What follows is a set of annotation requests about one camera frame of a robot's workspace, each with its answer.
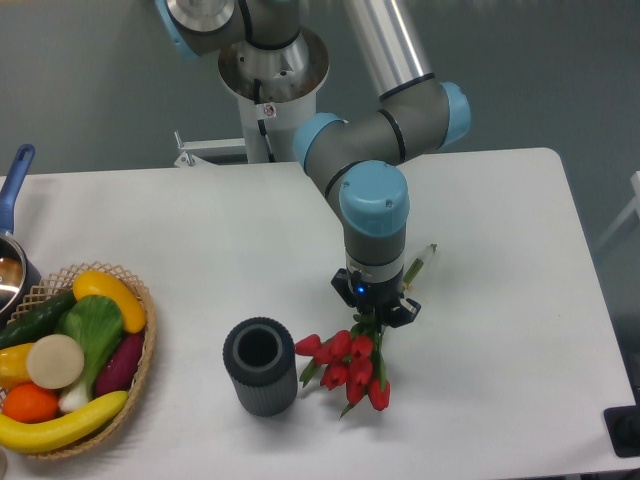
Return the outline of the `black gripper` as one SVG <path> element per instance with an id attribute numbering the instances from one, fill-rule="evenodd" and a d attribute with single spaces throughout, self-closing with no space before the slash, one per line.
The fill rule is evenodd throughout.
<path id="1" fill-rule="evenodd" d="M 340 268 L 331 285 L 345 304 L 359 313 L 374 313 L 383 325 L 399 328 L 412 323 L 421 310 L 421 304 L 401 297 L 403 269 L 389 280 L 369 282 L 364 274 Z"/>

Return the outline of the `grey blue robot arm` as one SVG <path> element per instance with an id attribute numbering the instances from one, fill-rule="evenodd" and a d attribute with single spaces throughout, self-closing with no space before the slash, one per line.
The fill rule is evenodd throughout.
<path id="1" fill-rule="evenodd" d="M 411 323 L 405 296 L 410 210 L 400 165 L 462 138 L 471 111 L 461 89 L 436 79 L 401 1 L 345 5 L 380 101 L 350 123 L 316 109 L 329 71 L 325 44 L 300 20 L 296 1 L 160 1 L 158 14 L 188 57 L 218 56 L 236 97 L 251 163 L 296 162 L 340 220 L 346 265 L 332 284 L 380 326 Z"/>

